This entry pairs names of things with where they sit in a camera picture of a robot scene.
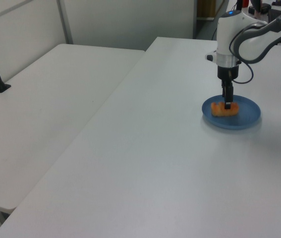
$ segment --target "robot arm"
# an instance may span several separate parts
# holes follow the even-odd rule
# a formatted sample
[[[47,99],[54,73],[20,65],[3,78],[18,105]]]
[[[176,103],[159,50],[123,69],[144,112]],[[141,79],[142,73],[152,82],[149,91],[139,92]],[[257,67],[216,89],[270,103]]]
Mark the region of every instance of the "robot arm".
[[[281,41],[281,16],[267,24],[241,11],[225,13],[218,22],[218,47],[206,59],[218,65],[225,108],[233,101],[232,81],[238,77],[241,62],[257,63]]]

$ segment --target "white tabletop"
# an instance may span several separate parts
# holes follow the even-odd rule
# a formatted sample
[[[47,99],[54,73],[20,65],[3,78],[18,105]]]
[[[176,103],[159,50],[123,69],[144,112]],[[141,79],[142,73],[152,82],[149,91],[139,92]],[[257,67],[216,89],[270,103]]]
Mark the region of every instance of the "white tabletop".
[[[0,228],[0,238],[280,238],[281,47],[235,85],[255,127],[205,122],[216,42],[158,38]],[[246,68],[239,80],[248,78]]]
[[[143,51],[59,45],[0,94],[0,210],[10,213]]]

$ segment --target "food item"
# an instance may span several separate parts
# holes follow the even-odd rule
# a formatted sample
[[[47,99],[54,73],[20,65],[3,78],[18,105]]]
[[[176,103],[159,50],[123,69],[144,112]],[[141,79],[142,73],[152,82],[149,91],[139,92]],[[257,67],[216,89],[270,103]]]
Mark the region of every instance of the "food item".
[[[215,117],[229,117],[238,114],[239,106],[235,102],[231,102],[230,109],[225,109],[225,103],[219,102],[219,104],[211,103],[211,112]]]

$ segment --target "blue plate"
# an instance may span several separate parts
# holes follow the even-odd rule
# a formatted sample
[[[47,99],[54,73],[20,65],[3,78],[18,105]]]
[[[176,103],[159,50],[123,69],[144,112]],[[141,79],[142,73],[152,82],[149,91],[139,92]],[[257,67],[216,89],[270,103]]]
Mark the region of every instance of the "blue plate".
[[[204,118],[211,124],[231,130],[246,129],[253,126],[260,118],[259,106],[248,98],[234,95],[234,102],[239,105],[239,112],[231,117],[215,117],[211,113],[212,102],[223,102],[222,95],[214,96],[206,100],[202,105]]]

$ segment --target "gray floor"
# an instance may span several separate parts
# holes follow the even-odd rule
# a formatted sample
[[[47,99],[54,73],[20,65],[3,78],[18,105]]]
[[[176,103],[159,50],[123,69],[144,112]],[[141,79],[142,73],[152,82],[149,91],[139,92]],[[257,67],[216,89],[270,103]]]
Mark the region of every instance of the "gray floor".
[[[197,29],[196,29],[196,39],[198,40],[211,40],[214,31],[216,30],[219,18],[226,12],[226,8],[229,0],[225,0],[224,4],[220,8],[218,14],[215,16],[213,21],[197,21]]]

